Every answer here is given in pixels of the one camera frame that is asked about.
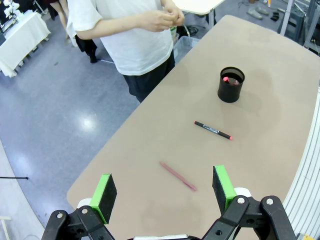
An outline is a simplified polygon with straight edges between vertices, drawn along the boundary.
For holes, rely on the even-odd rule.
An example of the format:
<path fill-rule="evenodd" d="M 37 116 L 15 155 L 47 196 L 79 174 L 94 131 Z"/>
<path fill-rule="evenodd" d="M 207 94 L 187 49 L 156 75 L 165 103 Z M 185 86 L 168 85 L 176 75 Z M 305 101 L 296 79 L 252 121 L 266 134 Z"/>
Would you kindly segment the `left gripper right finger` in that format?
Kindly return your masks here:
<path fill-rule="evenodd" d="M 221 213 L 203 240 L 234 240 L 242 228 L 253 229 L 260 240 L 295 240 L 281 200 L 275 195 L 255 200 L 246 188 L 236 192 L 224 165 L 213 167 L 212 188 Z"/>

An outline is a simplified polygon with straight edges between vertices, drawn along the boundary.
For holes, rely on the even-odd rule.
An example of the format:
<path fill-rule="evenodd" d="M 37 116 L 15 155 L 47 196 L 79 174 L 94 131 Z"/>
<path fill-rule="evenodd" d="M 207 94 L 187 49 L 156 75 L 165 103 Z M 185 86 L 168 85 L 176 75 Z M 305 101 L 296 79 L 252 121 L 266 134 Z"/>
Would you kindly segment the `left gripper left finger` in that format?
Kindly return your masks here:
<path fill-rule="evenodd" d="M 103 174 L 88 204 L 76 208 L 72 213 L 55 210 L 44 229 L 43 240 L 113 240 L 106 228 L 117 196 L 111 174 Z"/>

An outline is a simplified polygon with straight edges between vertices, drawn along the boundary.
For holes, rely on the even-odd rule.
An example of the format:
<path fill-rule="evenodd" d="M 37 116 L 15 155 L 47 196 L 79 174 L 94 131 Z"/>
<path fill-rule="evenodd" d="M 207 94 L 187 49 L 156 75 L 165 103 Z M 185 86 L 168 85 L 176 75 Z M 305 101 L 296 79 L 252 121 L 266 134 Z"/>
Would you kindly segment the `person's left hand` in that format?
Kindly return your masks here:
<path fill-rule="evenodd" d="M 173 0 L 161 0 L 164 10 L 173 17 L 173 26 L 181 26 L 184 24 L 185 17 L 180 8 L 176 6 Z"/>

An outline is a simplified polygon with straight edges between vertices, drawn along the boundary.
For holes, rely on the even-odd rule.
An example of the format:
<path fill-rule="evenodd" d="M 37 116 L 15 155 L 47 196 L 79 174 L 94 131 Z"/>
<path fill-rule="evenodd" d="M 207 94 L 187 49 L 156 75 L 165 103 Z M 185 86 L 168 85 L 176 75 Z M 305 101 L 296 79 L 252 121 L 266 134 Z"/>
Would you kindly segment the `person's right hand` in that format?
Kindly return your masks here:
<path fill-rule="evenodd" d="M 170 29 L 177 16 L 163 10 L 147 11 L 139 15 L 137 27 L 149 32 L 162 32 Z"/>

